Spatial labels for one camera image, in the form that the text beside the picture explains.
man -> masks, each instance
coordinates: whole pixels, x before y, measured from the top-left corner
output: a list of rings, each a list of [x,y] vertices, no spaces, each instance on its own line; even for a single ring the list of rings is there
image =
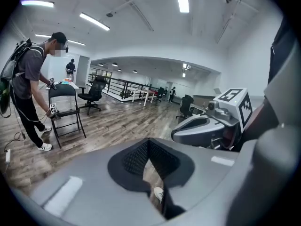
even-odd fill
[[[69,78],[71,74],[71,81],[73,82],[74,80],[74,73],[75,71],[75,64],[74,64],[74,58],[66,65],[66,72],[67,72],[67,78]]]
[[[175,95],[175,87],[170,91],[169,102],[172,103]]]
[[[37,116],[32,95],[38,105],[45,111],[48,117],[51,112],[45,102],[40,90],[39,80],[49,85],[50,81],[40,72],[47,54],[55,55],[62,50],[67,42],[62,32],[53,33],[51,38],[37,46],[31,46],[20,58],[17,64],[17,71],[23,73],[12,80],[13,88],[10,87],[10,94],[14,105],[20,115],[22,124],[33,143],[42,151],[50,151],[51,144],[44,143],[35,131],[34,126],[40,131],[40,136],[51,131],[51,127],[44,126]]]

power plug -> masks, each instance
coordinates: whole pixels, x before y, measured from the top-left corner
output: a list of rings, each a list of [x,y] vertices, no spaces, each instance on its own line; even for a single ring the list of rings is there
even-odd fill
[[[6,163],[10,163],[10,149],[6,152],[6,158],[5,158]]]

black pants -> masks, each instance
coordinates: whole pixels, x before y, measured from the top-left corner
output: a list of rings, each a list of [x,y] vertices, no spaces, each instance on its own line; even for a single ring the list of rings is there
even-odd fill
[[[12,101],[13,101],[15,107],[18,108],[21,112],[23,112],[23,114],[29,120],[39,121],[38,115],[36,113],[36,108],[34,107],[34,104],[32,101],[32,97],[30,99],[20,99],[16,94],[14,97],[14,95],[12,94],[12,89],[10,89],[10,95],[11,95],[11,98],[12,98]],[[41,138],[39,138],[36,130],[34,129],[34,126],[36,126],[39,131],[43,131],[45,129],[45,126],[40,121],[39,122],[28,121],[19,110],[17,110],[17,111],[20,115],[22,124],[23,124],[29,138],[31,139],[31,141],[33,141],[33,143],[37,147],[41,147],[43,145],[43,141],[41,140]]]

black chair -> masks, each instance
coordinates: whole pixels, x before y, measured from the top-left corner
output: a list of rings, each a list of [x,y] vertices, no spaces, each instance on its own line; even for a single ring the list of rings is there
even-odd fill
[[[106,82],[105,78],[103,76],[99,75],[99,76],[96,76],[95,80],[93,81],[92,87],[88,94],[84,93],[84,89],[86,87],[80,87],[82,89],[82,94],[78,94],[78,96],[79,96],[79,98],[86,100],[87,103],[84,106],[80,107],[79,109],[88,107],[87,115],[89,115],[91,107],[101,111],[101,108],[98,107],[98,105],[95,103],[95,101],[99,101],[101,99],[102,89],[105,87],[106,83],[107,82]]]
[[[65,111],[65,112],[58,112],[58,113],[57,113],[57,116],[58,116],[58,117],[65,117],[65,116],[69,116],[69,115],[74,115],[74,114],[76,114],[76,122],[75,122],[75,123],[71,123],[71,124],[68,124],[68,125],[56,127],[56,126],[55,126],[55,122],[54,122],[54,121],[51,121],[51,123],[52,123],[52,128],[53,128],[53,131],[54,131],[54,133],[55,133],[55,137],[56,137],[57,143],[58,143],[59,147],[62,148],[62,147],[61,147],[61,144],[60,144],[60,141],[59,141],[59,139],[58,139],[58,138],[61,137],[61,136],[64,136],[64,135],[73,133],[73,132],[75,132],[75,131],[82,130],[83,133],[84,133],[85,138],[87,138],[87,137],[86,137],[86,134],[85,134],[83,125],[82,125],[81,120],[80,120],[80,116],[79,116],[79,108],[78,108],[78,106],[77,106],[77,100],[76,100],[76,92],[75,92],[75,89],[74,89],[71,85],[68,85],[68,84],[57,84],[57,85],[55,85],[55,86],[56,86],[56,90],[54,90],[53,88],[51,88],[51,89],[49,90],[49,93],[48,93],[49,106],[50,106],[50,104],[51,104],[51,98],[54,98],[54,97],[58,97],[58,96],[74,96],[74,99],[75,99],[75,110],[71,109],[71,110],[68,110],[68,111]],[[57,133],[57,129],[60,129],[60,128],[66,127],[66,126],[70,126],[70,125],[73,125],[73,124],[77,124],[77,127],[78,127],[77,130],[73,130],[73,131],[70,131],[70,132],[67,132],[67,133],[64,133],[64,134],[61,134],[61,135],[59,135],[59,134]]]
[[[163,92],[164,92],[164,89],[160,87],[160,89],[158,90],[158,95],[156,98],[154,98],[154,100],[157,100],[157,101],[160,101],[161,102],[161,98],[163,97]]]
[[[192,116],[190,111],[190,105],[193,103],[193,98],[191,96],[185,96],[182,98],[182,106],[180,107],[180,112],[184,115],[178,115],[176,118],[187,119],[187,116]]]

wooden floor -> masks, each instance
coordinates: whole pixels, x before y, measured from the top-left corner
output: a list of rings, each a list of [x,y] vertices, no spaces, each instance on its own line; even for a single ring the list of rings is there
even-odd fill
[[[48,93],[45,90],[43,96],[48,101]],[[84,100],[77,99],[79,106],[84,105]],[[70,108],[68,97],[59,97],[56,102],[60,111]],[[59,148],[53,131],[48,134],[45,133],[41,137],[45,143],[53,145],[49,152],[39,151],[28,137],[25,141],[10,143],[7,147],[7,149],[12,150],[11,163],[5,175],[7,181],[10,185],[28,194],[37,183],[77,155],[136,138],[159,137],[171,140],[170,133],[178,123],[175,117],[180,106],[163,100],[161,103],[155,101],[152,104],[147,103],[145,107],[141,103],[142,101],[121,103],[103,93],[103,97],[98,102],[101,112],[91,108],[88,116],[87,109],[81,109],[80,116],[87,138],[84,138],[82,132],[63,136],[60,138],[62,149]],[[41,118],[44,112],[36,103],[35,106],[37,114]],[[71,121],[76,121],[75,116],[64,117],[57,121],[57,125],[62,126]],[[46,119],[45,125],[51,126],[50,119]],[[74,129],[76,129],[76,125],[62,128],[59,133],[63,134]],[[0,118],[1,172],[4,172],[6,168],[4,145],[12,140],[18,131],[19,128],[12,107],[10,118]],[[151,183],[152,188],[162,186],[162,182],[150,162],[145,168],[144,179]]]

